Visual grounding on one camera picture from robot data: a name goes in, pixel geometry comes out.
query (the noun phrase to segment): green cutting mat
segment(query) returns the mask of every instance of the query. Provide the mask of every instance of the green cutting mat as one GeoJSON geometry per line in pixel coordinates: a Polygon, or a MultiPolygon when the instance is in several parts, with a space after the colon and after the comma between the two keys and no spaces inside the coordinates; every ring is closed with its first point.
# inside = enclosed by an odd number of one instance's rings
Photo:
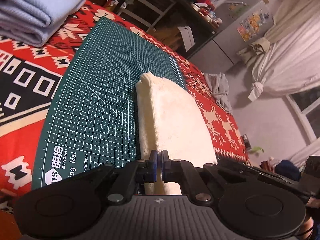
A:
{"type": "Polygon", "coordinates": [[[64,74],[40,136],[32,189],[139,158],[135,84],[151,71],[186,89],[175,59],[102,17],[64,74]]]}

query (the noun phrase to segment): window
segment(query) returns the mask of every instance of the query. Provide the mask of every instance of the window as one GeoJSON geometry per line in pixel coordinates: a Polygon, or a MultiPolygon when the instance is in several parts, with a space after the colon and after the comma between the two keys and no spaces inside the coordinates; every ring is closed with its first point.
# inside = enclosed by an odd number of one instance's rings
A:
{"type": "Polygon", "coordinates": [[[288,97],[311,141],[320,137],[320,87],[288,97]]]}

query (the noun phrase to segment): cream cloth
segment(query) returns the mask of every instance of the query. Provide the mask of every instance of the cream cloth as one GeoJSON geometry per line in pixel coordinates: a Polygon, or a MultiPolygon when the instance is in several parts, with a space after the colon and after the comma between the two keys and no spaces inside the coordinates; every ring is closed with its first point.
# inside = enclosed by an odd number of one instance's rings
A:
{"type": "MultiPolygon", "coordinates": [[[[136,85],[138,96],[141,158],[151,150],[168,150],[170,159],[182,159],[202,167],[217,163],[208,128],[193,97],[166,78],[144,73],[136,85]]],[[[148,195],[178,195],[180,185],[163,183],[158,172],[156,183],[145,184],[148,195]]]]}

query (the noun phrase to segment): light blue cloth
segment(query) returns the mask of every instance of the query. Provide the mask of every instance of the light blue cloth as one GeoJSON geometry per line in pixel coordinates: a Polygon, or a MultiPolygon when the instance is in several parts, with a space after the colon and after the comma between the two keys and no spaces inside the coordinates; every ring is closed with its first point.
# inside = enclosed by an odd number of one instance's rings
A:
{"type": "Polygon", "coordinates": [[[85,0],[0,0],[0,35],[43,46],[85,0]]]}

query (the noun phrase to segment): red blanket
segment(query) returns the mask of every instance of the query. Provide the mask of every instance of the red blanket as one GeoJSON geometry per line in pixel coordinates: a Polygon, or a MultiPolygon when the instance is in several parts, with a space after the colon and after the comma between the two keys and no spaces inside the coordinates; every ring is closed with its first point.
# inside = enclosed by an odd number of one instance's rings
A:
{"type": "Polygon", "coordinates": [[[37,144],[55,89],[75,52],[103,16],[177,59],[218,157],[249,164],[235,120],[215,104],[203,73],[135,25],[87,1],[42,48],[0,36],[0,203],[1,192],[15,196],[30,190],[37,144]]]}

